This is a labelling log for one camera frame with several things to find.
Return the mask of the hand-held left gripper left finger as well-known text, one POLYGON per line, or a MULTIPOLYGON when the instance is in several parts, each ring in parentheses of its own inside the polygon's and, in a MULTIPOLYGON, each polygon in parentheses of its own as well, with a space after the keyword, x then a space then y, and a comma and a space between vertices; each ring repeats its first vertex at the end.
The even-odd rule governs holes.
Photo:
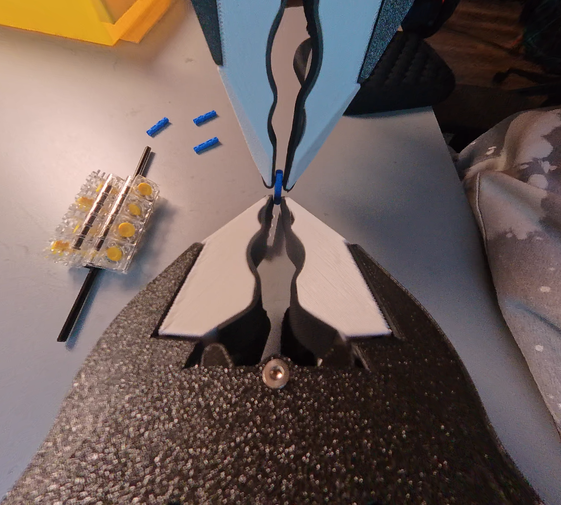
POLYGON ((270 230, 272 198, 264 197, 208 236, 158 328, 160 337, 222 344, 237 365, 261 360, 270 333, 257 266, 270 230))

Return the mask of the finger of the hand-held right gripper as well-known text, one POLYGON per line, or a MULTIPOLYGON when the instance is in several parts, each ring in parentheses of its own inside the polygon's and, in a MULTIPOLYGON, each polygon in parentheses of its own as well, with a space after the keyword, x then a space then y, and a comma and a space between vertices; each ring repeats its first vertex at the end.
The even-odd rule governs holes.
POLYGON ((276 161, 271 117, 277 103, 277 88, 270 54, 286 0, 216 2, 221 80, 257 169, 265 185, 271 187, 276 161))
POLYGON ((312 62, 295 105, 284 170, 289 191, 360 88, 382 0, 311 0, 312 62))

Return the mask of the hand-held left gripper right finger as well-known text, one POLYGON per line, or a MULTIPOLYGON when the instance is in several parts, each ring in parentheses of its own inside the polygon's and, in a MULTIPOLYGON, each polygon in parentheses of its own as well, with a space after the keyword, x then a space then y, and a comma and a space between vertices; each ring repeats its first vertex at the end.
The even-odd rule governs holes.
POLYGON ((297 202, 281 202, 285 246, 295 266, 288 323, 297 345, 325 358, 342 342, 391 334, 346 239, 297 202))

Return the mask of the clear engine block model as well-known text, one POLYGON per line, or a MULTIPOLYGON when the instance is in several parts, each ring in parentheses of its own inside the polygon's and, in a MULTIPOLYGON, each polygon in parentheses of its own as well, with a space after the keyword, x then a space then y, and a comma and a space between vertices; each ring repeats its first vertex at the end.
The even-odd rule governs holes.
POLYGON ((100 271, 126 273, 158 200, 159 186, 144 175, 151 154, 145 147, 132 175, 92 172, 81 186, 48 248, 47 258, 88 270, 58 342, 67 341, 100 271))

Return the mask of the black textured pad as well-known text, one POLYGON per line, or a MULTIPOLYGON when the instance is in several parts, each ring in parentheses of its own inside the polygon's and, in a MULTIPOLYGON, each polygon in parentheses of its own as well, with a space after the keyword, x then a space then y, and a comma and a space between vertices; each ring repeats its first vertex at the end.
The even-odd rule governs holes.
POLYGON ((434 106, 449 97, 455 83, 450 67, 425 40, 397 32, 344 114, 434 106))

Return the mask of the person's body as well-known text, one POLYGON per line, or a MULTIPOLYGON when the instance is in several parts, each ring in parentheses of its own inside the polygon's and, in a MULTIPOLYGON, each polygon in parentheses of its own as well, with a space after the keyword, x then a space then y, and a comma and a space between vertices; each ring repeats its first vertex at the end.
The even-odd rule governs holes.
POLYGON ((560 109, 509 116, 456 166, 501 312, 560 430, 560 109))

